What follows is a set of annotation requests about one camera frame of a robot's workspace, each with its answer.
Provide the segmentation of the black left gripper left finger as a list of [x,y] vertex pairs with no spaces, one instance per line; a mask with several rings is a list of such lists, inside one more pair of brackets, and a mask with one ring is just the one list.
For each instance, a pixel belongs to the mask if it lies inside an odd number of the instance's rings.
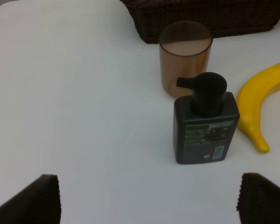
[[0,224],[59,224],[61,213],[58,176],[43,174],[0,206]]

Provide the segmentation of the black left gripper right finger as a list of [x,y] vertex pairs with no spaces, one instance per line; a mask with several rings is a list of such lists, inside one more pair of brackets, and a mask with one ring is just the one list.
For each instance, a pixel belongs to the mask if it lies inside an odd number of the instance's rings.
[[280,187],[259,173],[244,173],[237,211],[242,224],[280,224]]

